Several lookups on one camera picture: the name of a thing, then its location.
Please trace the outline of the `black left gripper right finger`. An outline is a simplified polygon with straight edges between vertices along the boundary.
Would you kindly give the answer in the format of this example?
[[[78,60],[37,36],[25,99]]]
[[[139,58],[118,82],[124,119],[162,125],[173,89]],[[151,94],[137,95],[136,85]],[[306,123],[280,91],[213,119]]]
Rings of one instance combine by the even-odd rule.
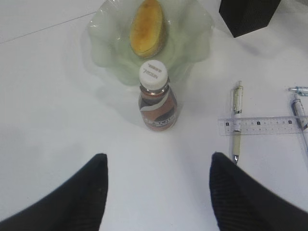
[[[212,208],[221,231],[306,231],[308,214],[215,152],[209,171]]]

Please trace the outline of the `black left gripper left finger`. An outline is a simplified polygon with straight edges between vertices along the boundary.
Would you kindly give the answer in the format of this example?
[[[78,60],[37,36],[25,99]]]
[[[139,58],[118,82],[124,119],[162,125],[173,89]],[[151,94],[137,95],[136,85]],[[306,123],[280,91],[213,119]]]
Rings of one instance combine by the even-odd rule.
[[[53,192],[1,221],[2,231],[98,231],[108,194],[108,160],[96,154]]]

